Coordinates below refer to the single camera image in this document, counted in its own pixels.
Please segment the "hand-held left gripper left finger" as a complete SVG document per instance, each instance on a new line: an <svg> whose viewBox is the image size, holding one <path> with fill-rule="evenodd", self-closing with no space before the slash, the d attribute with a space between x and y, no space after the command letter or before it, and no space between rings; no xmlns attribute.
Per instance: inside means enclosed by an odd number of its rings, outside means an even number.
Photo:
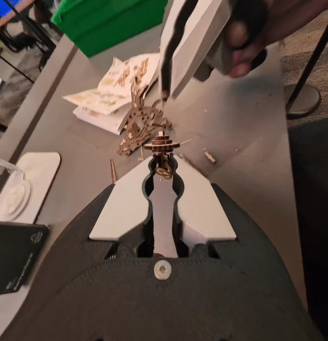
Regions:
<svg viewBox="0 0 328 341"><path fill-rule="evenodd" d="M113 186L89 239L128 244L138 257L154 252L153 206L156 156L148 157Z"/></svg>

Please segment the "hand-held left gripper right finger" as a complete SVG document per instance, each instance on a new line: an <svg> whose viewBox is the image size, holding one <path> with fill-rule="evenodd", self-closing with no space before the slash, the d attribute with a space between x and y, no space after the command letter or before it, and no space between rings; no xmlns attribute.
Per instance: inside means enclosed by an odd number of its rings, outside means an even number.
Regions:
<svg viewBox="0 0 328 341"><path fill-rule="evenodd" d="M171 155L174 202L172 237L178 257L188 257L196 245L235 241L237 235L217 197L216 184Z"/></svg>

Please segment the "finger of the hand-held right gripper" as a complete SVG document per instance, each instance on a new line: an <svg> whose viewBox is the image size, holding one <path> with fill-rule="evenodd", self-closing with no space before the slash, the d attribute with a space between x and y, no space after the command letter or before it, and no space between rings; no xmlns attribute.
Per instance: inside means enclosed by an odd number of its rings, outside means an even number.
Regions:
<svg viewBox="0 0 328 341"><path fill-rule="evenodd" d="M187 20L183 38L172 58L171 98L176 99L224 28L230 15L226 0L200 0Z"/></svg>
<svg viewBox="0 0 328 341"><path fill-rule="evenodd" d="M165 103L171 94L172 58L180 44L187 20L192 15L198 1L168 1L162 22L160 40L160 62L158 86L161 100Z"/></svg>

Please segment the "wooden gear assembly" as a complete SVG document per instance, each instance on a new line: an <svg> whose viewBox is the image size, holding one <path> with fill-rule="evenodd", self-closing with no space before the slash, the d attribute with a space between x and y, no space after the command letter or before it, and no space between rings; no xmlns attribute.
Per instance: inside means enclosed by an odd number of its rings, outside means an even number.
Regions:
<svg viewBox="0 0 328 341"><path fill-rule="evenodd" d="M154 174L166 180L172 179L174 172L171 168L171 158L174 150L179 147L180 143L174 142L164 131L159 131L150 143L144 145L144 149L153 154L150 168Z"/></svg>

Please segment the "wooden model assembly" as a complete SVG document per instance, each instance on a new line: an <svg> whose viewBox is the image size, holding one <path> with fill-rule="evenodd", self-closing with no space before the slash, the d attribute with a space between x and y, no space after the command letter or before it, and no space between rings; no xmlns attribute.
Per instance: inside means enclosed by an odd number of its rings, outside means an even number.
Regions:
<svg viewBox="0 0 328 341"><path fill-rule="evenodd" d="M140 77L135 76L131 84L132 108L128 112L125 136L116 153L119 156L129 156L137 148L150 139L158 128L171 130L172 123L164 117L164 110L157 106L161 100L152 105L145 105L145 92L148 85L140 86Z"/></svg>

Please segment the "black model kit box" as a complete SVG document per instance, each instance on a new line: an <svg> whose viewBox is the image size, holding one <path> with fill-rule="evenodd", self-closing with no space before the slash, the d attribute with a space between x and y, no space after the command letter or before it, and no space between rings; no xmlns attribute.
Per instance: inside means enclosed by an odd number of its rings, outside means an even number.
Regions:
<svg viewBox="0 0 328 341"><path fill-rule="evenodd" d="M20 290L49 233L46 225L0 222L0 295Z"/></svg>

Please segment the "person's right hand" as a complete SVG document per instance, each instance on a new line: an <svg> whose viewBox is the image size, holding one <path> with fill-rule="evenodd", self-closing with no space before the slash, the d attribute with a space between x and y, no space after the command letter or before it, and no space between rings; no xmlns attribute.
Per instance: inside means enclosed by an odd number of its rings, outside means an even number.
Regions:
<svg viewBox="0 0 328 341"><path fill-rule="evenodd" d="M244 21L230 19L225 29L225 39L228 45L235 49L232 68L228 74L230 78L247 75L252 69L253 60L262 50L290 36L328 10L328 0L275 0L266 3L268 20L255 40L246 48L237 49L247 43L250 34Z"/></svg>

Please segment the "green plastic bin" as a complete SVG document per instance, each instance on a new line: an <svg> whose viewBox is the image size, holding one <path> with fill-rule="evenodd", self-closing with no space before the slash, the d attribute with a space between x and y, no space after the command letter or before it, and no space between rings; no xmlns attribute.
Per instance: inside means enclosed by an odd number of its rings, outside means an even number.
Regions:
<svg viewBox="0 0 328 341"><path fill-rule="evenodd" d="M162 23L166 0L63 0L51 18L86 57Z"/></svg>

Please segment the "instruction booklet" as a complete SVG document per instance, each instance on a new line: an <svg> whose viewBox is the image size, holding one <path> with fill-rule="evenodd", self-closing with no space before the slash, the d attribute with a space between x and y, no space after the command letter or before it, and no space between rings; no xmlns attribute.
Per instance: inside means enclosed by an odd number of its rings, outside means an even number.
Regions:
<svg viewBox="0 0 328 341"><path fill-rule="evenodd" d="M121 61L114 56L112 65L97 88L63 96L74 105L80 120L120 135L132 108L131 85L135 77L140 86L150 87L158 78L159 53L145 53Z"/></svg>

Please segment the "white stand base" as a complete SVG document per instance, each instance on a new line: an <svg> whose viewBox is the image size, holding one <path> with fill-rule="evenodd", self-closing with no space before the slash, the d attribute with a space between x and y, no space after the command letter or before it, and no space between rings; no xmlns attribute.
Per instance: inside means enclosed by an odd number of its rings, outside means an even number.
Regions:
<svg viewBox="0 0 328 341"><path fill-rule="evenodd" d="M27 152L16 165L0 158L9 172L0 192L0 222L34 224L60 163L57 152Z"/></svg>

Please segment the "black pole stand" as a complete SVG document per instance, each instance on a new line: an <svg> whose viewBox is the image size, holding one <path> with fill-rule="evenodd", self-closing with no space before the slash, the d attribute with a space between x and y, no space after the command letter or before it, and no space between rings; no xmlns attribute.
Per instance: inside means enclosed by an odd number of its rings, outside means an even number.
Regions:
<svg viewBox="0 0 328 341"><path fill-rule="evenodd" d="M328 24L318 41L308 63L297 83L284 86L284 99L287 120L295 120L312 114L320 105L320 92L307 79L328 44Z"/></svg>

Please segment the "black office chair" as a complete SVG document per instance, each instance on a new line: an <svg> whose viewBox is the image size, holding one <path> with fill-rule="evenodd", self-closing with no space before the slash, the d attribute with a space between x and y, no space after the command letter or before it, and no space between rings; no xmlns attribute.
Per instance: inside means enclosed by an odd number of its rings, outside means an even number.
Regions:
<svg viewBox="0 0 328 341"><path fill-rule="evenodd" d="M26 33L20 33L17 36L11 37L0 30L0 42L3 43L13 53L19 53L22 50L38 48L42 54L42 58L38 64L39 72L42 72L56 45L50 40L50 46L41 42L34 36Z"/></svg>

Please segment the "background table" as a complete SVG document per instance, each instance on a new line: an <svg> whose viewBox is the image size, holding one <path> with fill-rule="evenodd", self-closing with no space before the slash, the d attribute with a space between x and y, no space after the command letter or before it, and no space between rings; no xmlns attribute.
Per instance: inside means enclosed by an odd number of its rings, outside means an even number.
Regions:
<svg viewBox="0 0 328 341"><path fill-rule="evenodd" d="M31 5L34 4L34 0L22 0L21 3L17 5L17 7L12 6L8 1L5 1L8 6L11 8L11 11L4 17L0 17L0 28L9 23L12 19L18 17L17 12L21 14L24 10L28 9Z"/></svg>

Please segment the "blue plastic bin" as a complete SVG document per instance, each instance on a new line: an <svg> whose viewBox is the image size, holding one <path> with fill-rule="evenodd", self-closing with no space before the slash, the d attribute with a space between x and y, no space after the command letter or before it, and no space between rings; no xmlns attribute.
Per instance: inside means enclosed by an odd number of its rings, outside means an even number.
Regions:
<svg viewBox="0 0 328 341"><path fill-rule="evenodd" d="M12 6L17 7L17 5L21 3L22 1L21 0L8 0L8 2ZM11 11L11 8L8 6L8 4L5 1L0 0L0 17L6 16L10 11Z"/></svg>

